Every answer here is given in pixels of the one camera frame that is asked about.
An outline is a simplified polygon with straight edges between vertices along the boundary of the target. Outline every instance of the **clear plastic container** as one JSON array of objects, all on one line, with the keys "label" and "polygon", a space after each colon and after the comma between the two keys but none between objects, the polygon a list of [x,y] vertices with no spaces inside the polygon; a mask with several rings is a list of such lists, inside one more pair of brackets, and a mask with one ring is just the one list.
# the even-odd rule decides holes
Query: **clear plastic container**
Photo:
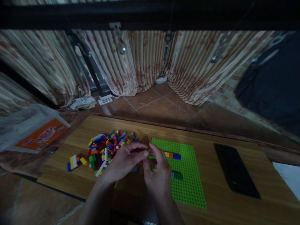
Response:
[{"label": "clear plastic container", "polygon": [[39,153],[69,127],[58,111],[33,104],[0,120],[0,152]]}]

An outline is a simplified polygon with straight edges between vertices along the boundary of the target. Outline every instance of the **black bag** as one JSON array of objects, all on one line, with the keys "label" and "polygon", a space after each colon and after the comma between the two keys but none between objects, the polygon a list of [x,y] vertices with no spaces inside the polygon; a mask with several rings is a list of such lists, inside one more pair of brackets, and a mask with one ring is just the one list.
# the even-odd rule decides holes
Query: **black bag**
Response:
[{"label": "black bag", "polygon": [[236,97],[244,107],[300,136],[299,32],[287,34],[251,64]]}]

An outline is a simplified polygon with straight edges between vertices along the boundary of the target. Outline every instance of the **tiled wall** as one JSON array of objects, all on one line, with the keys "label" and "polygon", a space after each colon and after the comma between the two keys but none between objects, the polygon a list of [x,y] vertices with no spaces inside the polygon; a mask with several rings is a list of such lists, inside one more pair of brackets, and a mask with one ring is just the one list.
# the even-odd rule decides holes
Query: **tiled wall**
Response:
[{"label": "tiled wall", "polygon": [[216,104],[233,111],[235,113],[238,113],[240,115],[245,116],[246,118],[264,126],[267,127],[277,133],[280,133],[282,135],[285,135],[297,142],[300,143],[300,138],[287,132],[282,127],[278,126],[277,124],[268,121],[261,117],[260,115],[257,115],[251,111],[249,111],[246,108],[243,108],[240,103],[237,101],[234,90],[236,86],[238,85],[239,81],[241,80],[242,76],[246,72],[248,66],[250,65],[252,58],[249,59],[247,62],[243,64],[242,67],[240,67],[234,75],[232,75],[218,90],[217,92],[212,96],[210,99],[211,101],[215,102]]}]

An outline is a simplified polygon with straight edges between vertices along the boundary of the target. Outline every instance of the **tiled floor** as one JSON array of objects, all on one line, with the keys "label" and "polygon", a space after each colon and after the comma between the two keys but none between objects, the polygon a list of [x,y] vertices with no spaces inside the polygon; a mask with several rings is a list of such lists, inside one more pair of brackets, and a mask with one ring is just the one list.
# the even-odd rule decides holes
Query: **tiled floor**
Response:
[{"label": "tiled floor", "polygon": [[[186,104],[167,84],[134,97],[120,97],[90,110],[189,128],[254,138],[300,149],[300,145],[214,103]],[[74,224],[83,203],[0,170],[1,224]]]}]

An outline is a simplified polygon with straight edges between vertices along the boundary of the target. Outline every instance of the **forearm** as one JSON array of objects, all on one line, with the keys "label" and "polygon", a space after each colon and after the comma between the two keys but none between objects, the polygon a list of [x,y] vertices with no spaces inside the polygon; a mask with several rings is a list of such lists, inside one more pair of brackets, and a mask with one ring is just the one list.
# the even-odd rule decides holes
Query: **forearm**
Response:
[{"label": "forearm", "polygon": [[165,198],[157,198],[156,200],[154,200],[154,203],[157,209],[157,213],[161,225],[185,224],[180,215],[177,204],[173,200],[172,196],[168,196]]},{"label": "forearm", "polygon": [[81,212],[78,225],[108,224],[114,184],[109,183],[103,175],[98,178]]}]

